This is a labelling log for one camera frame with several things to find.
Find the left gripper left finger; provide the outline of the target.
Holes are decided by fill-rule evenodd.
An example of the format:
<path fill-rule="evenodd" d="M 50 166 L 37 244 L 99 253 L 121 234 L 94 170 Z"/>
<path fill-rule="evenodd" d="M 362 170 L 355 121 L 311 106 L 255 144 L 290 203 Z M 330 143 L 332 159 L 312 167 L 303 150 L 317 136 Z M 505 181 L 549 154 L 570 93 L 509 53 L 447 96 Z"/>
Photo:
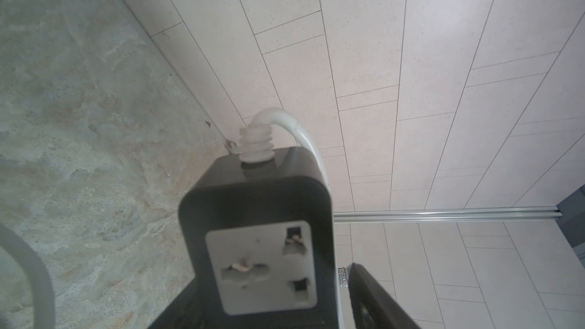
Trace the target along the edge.
<path fill-rule="evenodd" d="M 197 279 L 193 278 L 148 329 L 201 328 L 201 303 L 198 289 Z"/>

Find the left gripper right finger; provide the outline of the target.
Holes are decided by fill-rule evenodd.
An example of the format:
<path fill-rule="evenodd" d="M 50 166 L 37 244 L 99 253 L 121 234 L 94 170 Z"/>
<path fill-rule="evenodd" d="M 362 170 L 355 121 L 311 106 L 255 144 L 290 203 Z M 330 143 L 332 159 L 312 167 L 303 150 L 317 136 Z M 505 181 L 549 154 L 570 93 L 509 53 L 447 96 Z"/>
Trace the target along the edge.
<path fill-rule="evenodd" d="M 362 264 L 350 265 L 347 283 L 356 328 L 420 329 Z"/>

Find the black power strip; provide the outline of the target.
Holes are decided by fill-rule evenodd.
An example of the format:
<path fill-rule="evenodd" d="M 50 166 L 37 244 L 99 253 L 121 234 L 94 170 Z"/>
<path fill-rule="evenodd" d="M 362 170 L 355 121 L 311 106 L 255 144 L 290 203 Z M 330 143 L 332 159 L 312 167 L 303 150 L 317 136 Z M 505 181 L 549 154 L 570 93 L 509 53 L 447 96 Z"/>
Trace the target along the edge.
<path fill-rule="evenodd" d="M 337 328 L 332 199 L 315 156 L 214 161 L 178 208 L 211 328 Z"/>

